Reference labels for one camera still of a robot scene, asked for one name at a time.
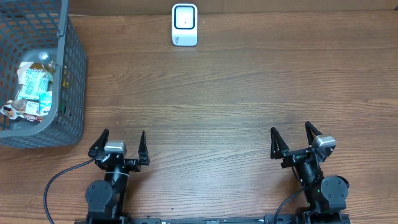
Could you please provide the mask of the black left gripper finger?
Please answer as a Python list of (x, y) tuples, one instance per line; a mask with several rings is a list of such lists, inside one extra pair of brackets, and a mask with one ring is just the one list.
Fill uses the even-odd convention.
[(148, 166), (150, 164), (150, 157), (146, 145), (146, 132), (143, 131), (138, 149), (140, 165)]
[(97, 157), (98, 154), (104, 150), (106, 143), (108, 142), (109, 130), (104, 129), (101, 136), (94, 142), (94, 144), (89, 148), (88, 156)]

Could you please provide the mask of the teal tissue pack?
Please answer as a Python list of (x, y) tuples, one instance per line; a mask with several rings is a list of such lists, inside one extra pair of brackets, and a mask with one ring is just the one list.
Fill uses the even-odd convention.
[(47, 91), (39, 95), (39, 113), (40, 116), (47, 116), (52, 107), (52, 92)]

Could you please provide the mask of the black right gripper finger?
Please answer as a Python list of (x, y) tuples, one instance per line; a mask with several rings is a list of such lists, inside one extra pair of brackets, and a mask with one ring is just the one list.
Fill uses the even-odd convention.
[(308, 141), (309, 145), (312, 145), (313, 140), (317, 136), (322, 135), (322, 133), (316, 127), (314, 127), (314, 125), (309, 121), (307, 121), (305, 123), (305, 130), (306, 130), (307, 141)]
[(271, 128), (271, 159), (281, 159), (284, 154), (289, 152), (289, 147), (286, 145), (282, 136), (275, 127)]

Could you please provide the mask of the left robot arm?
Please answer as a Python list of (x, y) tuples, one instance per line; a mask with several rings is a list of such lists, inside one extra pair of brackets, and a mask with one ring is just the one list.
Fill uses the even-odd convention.
[(123, 140), (110, 141), (108, 137), (109, 130), (105, 129), (88, 152), (88, 156), (105, 173), (103, 179), (92, 182), (86, 189), (86, 222), (132, 223), (132, 218), (124, 212), (127, 183), (131, 172), (139, 172), (142, 166), (150, 164), (146, 133), (141, 134), (137, 159), (126, 157)]

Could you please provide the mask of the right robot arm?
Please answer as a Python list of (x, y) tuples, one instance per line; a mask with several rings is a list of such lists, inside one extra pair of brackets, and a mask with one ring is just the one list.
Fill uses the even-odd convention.
[(281, 220), (280, 211), (287, 202), (303, 193), (307, 206), (284, 218), (285, 223), (350, 223), (349, 216), (341, 212), (346, 208), (349, 182), (339, 175), (325, 177), (320, 167), (335, 150), (336, 140), (309, 121), (305, 123), (305, 130), (308, 147), (291, 151), (278, 130), (271, 128), (271, 159), (280, 159), (283, 169), (291, 168), (301, 185), (301, 189), (281, 203), (273, 222)]

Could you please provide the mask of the yellow dish soap bottle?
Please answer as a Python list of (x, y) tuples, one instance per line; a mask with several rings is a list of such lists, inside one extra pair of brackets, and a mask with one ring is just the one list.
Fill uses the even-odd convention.
[(55, 57), (49, 54), (47, 51), (41, 51), (38, 53), (38, 59), (40, 60), (44, 70), (51, 74), (55, 73)]

